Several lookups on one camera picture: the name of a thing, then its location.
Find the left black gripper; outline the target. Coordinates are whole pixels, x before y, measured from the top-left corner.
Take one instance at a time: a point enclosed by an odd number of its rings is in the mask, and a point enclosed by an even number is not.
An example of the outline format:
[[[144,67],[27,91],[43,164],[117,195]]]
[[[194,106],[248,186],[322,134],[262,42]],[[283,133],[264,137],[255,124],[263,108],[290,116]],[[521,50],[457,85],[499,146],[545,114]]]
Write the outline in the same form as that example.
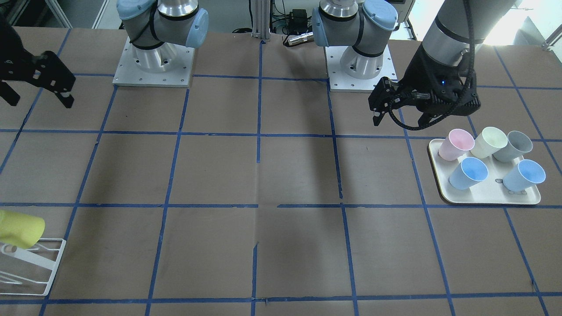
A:
[[[462,56],[460,65],[450,66],[435,61],[420,46],[399,81],[393,108],[415,106],[427,117],[446,113],[462,92],[464,85],[461,78],[467,76],[469,60],[474,56],[474,53],[467,52]],[[375,85],[368,97],[374,126],[381,124],[395,93],[396,84],[388,77],[382,77]]]

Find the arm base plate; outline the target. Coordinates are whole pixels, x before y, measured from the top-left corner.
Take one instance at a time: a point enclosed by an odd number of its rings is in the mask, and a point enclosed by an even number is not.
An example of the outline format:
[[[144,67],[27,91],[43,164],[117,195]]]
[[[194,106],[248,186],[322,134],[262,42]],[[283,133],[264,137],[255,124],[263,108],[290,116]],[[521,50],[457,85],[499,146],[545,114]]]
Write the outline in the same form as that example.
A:
[[[343,46],[324,48],[331,91],[370,93],[383,77],[398,81],[389,46],[375,58],[365,58],[353,50],[345,56],[346,50]]]
[[[113,84],[188,88],[194,55],[194,48],[171,43],[164,43],[153,50],[141,50],[127,38]]]

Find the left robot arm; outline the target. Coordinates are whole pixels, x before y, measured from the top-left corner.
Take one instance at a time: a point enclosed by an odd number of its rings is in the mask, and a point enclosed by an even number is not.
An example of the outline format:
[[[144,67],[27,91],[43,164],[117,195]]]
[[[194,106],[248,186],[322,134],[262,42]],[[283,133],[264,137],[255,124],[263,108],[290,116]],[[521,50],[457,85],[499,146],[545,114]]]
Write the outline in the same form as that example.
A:
[[[480,109],[476,52],[513,0],[444,0],[427,26],[412,30],[421,40],[398,82],[382,76],[385,48],[401,22],[397,0],[321,0],[311,25],[320,47],[344,47],[340,64],[351,77],[379,76],[368,97],[373,124],[385,115],[407,130],[422,130],[450,116]]]

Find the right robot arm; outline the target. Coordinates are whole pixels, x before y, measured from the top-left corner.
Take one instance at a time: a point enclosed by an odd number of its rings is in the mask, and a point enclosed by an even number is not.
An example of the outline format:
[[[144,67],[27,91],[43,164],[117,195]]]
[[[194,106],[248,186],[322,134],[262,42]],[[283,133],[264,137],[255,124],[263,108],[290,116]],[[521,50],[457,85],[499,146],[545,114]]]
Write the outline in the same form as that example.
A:
[[[188,87],[195,48],[208,32],[209,14],[196,0],[119,0],[119,18],[128,34],[114,84]],[[33,55],[5,17],[1,18],[1,98],[16,106],[20,95],[10,81],[52,92],[65,106],[74,102],[76,76],[53,51]]]

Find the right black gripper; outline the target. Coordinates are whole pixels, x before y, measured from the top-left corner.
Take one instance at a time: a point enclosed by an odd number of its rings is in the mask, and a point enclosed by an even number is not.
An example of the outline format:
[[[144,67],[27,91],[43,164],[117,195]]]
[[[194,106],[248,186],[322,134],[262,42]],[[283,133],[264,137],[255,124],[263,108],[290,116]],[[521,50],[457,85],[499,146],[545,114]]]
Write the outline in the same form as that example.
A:
[[[76,77],[53,51],[33,55],[4,16],[0,17],[0,96],[10,106],[17,106],[20,95],[4,80],[24,81],[44,88],[56,96],[65,108],[72,108],[72,88]]]

